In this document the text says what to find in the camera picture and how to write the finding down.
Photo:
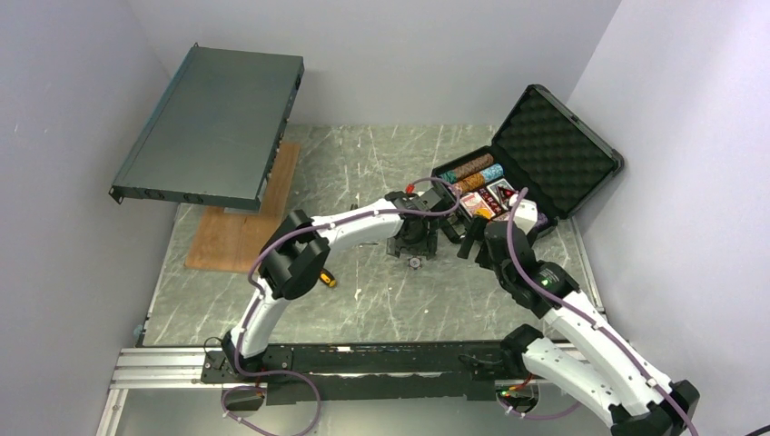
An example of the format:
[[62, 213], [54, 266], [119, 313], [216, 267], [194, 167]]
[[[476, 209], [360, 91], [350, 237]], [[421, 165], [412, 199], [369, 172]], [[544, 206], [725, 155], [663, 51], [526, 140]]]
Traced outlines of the red black triangular button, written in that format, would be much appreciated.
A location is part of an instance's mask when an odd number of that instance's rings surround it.
[[493, 192], [497, 195], [502, 206], [509, 208], [511, 202], [515, 202], [518, 192], [506, 183], [497, 183], [493, 186]]

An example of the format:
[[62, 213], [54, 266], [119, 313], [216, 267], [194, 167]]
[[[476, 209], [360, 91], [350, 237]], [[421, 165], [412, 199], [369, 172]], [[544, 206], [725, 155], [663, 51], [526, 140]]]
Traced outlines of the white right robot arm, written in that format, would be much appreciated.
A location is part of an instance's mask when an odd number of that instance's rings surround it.
[[476, 263], [496, 274], [515, 302], [563, 334], [582, 356], [561, 350], [543, 332], [523, 324], [500, 343], [494, 367], [512, 377], [547, 379], [594, 412], [614, 435], [697, 433], [700, 394], [687, 380], [672, 381], [646, 361], [596, 311], [559, 265], [536, 258], [527, 235], [512, 222], [472, 219], [458, 256], [473, 243]]

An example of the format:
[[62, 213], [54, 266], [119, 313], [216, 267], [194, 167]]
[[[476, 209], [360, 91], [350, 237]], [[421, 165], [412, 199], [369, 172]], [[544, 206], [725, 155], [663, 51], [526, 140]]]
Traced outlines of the white blue poker chip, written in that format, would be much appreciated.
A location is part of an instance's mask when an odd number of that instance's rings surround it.
[[408, 265], [410, 268], [418, 270], [422, 267], [422, 260], [417, 256], [411, 257], [408, 260]]

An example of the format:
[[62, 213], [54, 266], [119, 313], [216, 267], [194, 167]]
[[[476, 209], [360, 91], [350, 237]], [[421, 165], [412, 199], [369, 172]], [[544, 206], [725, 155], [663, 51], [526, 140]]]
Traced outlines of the black poker set case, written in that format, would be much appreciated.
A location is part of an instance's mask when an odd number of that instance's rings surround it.
[[443, 176], [489, 155], [514, 190], [528, 188], [542, 220], [530, 233], [535, 241], [571, 218], [624, 167], [623, 156], [545, 86], [530, 84], [490, 143], [438, 164]]

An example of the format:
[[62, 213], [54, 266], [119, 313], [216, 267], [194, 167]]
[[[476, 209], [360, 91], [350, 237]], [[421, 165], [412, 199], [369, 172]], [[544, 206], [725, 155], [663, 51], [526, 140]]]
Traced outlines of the red playing card deck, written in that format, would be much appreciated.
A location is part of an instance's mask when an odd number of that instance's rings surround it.
[[482, 198], [482, 196], [479, 193], [471, 192], [471, 193], [465, 193], [460, 198], [460, 203], [462, 208], [469, 214], [469, 216], [473, 217], [476, 216], [474, 212], [478, 208], [486, 208], [493, 212], [493, 217], [496, 216], [495, 212], [491, 208], [491, 206]]

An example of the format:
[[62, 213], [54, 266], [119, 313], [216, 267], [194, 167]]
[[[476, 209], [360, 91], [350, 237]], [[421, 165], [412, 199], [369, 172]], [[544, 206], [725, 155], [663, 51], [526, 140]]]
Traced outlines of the yellow dealer button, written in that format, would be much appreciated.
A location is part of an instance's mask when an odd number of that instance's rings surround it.
[[487, 219], [487, 220], [491, 220], [491, 219], [492, 219], [492, 217], [493, 217], [493, 212], [492, 212], [491, 210], [489, 210], [489, 209], [486, 209], [486, 208], [478, 208], [478, 209], [477, 209], [477, 210], [474, 212], [474, 214], [475, 214], [476, 216], [481, 216], [481, 217], [484, 217], [484, 218], [485, 218], [485, 219]]

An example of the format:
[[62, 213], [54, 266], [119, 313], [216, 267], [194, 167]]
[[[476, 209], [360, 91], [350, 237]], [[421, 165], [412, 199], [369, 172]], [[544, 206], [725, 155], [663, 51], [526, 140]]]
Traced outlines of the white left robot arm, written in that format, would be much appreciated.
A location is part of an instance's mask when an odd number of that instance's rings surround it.
[[422, 195], [391, 192], [333, 215], [291, 212], [247, 273], [254, 293], [240, 321], [222, 339], [225, 370], [240, 382], [259, 373], [279, 319], [292, 301], [312, 290], [333, 254], [380, 241], [399, 249], [429, 243], [438, 221], [458, 208], [458, 198], [448, 202], [431, 188]]

